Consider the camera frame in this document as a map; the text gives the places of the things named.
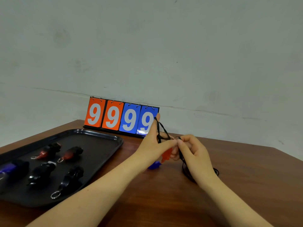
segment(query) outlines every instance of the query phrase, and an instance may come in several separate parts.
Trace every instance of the white number 9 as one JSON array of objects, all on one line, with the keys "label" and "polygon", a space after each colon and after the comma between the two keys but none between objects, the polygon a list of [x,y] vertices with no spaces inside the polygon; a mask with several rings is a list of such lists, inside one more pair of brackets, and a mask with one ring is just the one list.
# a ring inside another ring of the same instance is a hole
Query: white number 9
[{"label": "white number 9", "polygon": [[109,128],[113,128],[114,126],[116,126],[118,119],[119,119],[119,109],[116,106],[112,106],[109,108],[108,112],[107,112],[107,117],[109,120],[113,120],[113,122],[106,122],[107,127]]},{"label": "white number 9", "polygon": [[136,118],[137,118],[137,115],[136,115],[136,112],[134,109],[128,109],[126,112],[125,112],[125,115],[124,115],[124,120],[126,123],[130,123],[129,126],[127,126],[127,124],[123,124],[123,129],[126,130],[126,131],[130,131],[134,128],[134,124],[136,123]]},{"label": "white number 9", "polygon": [[144,127],[141,127],[140,130],[147,134],[149,132],[149,129],[150,129],[153,121],[154,121],[153,114],[151,112],[148,112],[148,111],[145,112],[142,116],[142,125],[143,126],[148,126],[148,128],[145,129]]},{"label": "white number 9", "polygon": [[99,104],[97,103],[94,103],[91,108],[89,109],[89,115],[90,117],[92,117],[93,119],[88,119],[87,122],[90,124],[90,125],[95,125],[99,118],[100,118],[100,114],[101,114],[101,107]]}]

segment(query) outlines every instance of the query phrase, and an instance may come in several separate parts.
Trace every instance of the orange number card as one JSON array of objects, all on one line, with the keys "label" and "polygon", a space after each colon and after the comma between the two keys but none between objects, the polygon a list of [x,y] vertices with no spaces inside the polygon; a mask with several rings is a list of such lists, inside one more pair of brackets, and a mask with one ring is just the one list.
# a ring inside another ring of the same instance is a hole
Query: orange number card
[{"label": "orange number card", "polygon": [[116,131],[119,129],[123,105],[124,105],[123,102],[112,101],[112,100],[107,101],[104,120],[102,124],[103,128],[116,130]]},{"label": "orange number card", "polygon": [[93,98],[89,99],[89,108],[87,109],[84,125],[100,127],[103,117],[105,99]]}]

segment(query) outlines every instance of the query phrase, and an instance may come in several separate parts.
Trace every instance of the brown table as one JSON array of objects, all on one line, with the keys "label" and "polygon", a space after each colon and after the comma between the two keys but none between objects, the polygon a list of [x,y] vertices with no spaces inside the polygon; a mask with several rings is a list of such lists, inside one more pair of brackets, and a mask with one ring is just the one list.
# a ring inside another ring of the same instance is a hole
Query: brown table
[{"label": "brown table", "polygon": [[[83,120],[56,127],[0,148],[10,151],[64,130],[82,128]],[[129,157],[141,139],[122,136],[123,146],[92,182]],[[303,226],[303,162],[277,149],[199,138],[221,180],[274,226]],[[210,198],[181,171],[181,161],[166,161],[134,179],[100,226],[224,226]],[[0,201],[0,226],[25,226],[45,212]]]}]

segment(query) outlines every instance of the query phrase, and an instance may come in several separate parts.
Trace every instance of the plastic tray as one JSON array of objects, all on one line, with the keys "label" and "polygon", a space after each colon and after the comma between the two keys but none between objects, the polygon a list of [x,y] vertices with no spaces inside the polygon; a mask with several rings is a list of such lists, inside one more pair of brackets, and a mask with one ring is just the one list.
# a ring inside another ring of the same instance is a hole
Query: plastic tray
[{"label": "plastic tray", "polygon": [[[54,158],[46,160],[31,159],[31,156],[39,155],[43,147],[54,142],[62,145],[61,151],[58,152]],[[26,207],[39,207],[59,203],[85,187],[93,175],[122,144],[123,139],[118,136],[85,129],[72,129],[3,153],[0,155],[0,169],[13,159],[21,159],[29,162],[29,171],[26,176],[16,182],[10,182],[9,180],[5,180],[5,183],[1,182],[2,192],[0,194],[0,200],[13,202]],[[79,158],[57,163],[57,160],[64,155],[65,151],[73,146],[81,146],[84,150]],[[47,161],[56,162],[57,166],[55,170],[51,172],[45,186],[26,186],[33,168]],[[64,175],[66,175],[73,166],[81,166],[84,169],[84,175],[79,180],[81,186],[74,193],[62,195],[57,199],[51,199],[51,194],[57,191]]]}]

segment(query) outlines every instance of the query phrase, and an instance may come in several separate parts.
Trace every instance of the orange whistle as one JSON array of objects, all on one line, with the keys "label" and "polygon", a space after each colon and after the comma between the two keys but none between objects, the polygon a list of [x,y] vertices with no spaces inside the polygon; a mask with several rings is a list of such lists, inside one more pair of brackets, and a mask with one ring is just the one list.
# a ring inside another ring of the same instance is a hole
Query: orange whistle
[{"label": "orange whistle", "polygon": [[171,154],[172,154],[172,148],[169,148],[167,151],[165,151],[165,152],[162,154],[161,163],[164,163],[165,160],[169,160]]}]

